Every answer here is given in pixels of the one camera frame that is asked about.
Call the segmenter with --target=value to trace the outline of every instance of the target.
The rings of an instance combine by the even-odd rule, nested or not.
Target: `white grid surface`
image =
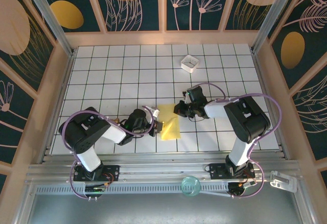
[[[200,60],[192,74],[180,67],[187,54]],[[230,97],[262,93],[247,44],[81,46],[51,154],[68,154],[58,127],[74,112],[92,106],[110,118],[122,120],[142,105],[176,104],[183,91],[200,82],[214,83]],[[207,99],[222,96],[214,87],[203,85],[202,89]],[[269,117],[265,99],[254,99]],[[236,138],[227,116],[199,122],[179,117],[179,125],[181,138],[177,140],[162,141],[160,135],[156,138],[147,135],[119,146],[101,139],[95,149],[98,154],[230,151]],[[255,150],[277,149],[275,135],[255,147]]]

